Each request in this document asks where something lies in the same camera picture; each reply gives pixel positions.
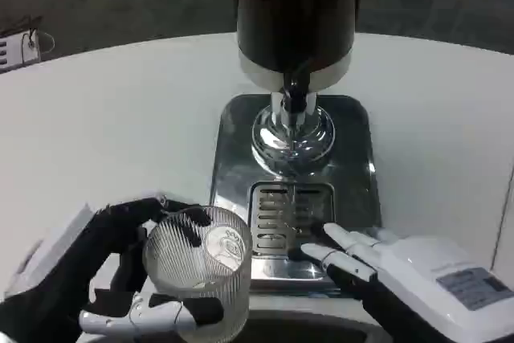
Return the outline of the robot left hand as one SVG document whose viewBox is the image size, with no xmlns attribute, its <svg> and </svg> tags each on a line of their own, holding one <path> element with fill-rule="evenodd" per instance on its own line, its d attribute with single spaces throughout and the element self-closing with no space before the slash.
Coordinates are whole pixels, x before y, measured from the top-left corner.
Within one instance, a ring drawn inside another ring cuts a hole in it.
<svg viewBox="0 0 514 343">
<path fill-rule="evenodd" d="M 173 239 L 202 245 L 205 208 L 164 194 L 84 207 L 26 257 L 1 303 L 4 342 L 75 342 L 81 335 L 138 338 L 193 332 L 225 316 L 215 297 L 144 294 L 147 222 L 170 225 Z"/>
</svg>

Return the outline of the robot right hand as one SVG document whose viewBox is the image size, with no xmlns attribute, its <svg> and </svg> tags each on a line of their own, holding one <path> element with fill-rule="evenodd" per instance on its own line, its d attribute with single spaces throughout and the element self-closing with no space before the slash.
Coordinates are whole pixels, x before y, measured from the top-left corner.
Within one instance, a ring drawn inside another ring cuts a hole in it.
<svg viewBox="0 0 514 343">
<path fill-rule="evenodd" d="M 321 268 L 395 342 L 511 342 L 513 290 L 436 236 L 375 236 L 316 224 L 298 260 Z"/>
</svg>

